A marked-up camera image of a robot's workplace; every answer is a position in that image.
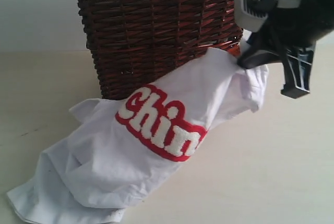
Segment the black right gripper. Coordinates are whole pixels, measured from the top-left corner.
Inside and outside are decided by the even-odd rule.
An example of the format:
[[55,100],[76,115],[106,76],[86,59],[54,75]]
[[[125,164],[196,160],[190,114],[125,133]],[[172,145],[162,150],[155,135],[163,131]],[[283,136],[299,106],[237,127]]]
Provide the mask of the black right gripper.
[[333,0],[301,0],[298,8],[276,8],[261,29],[243,44],[237,65],[243,69],[281,63],[282,95],[309,94],[315,47],[333,31]]

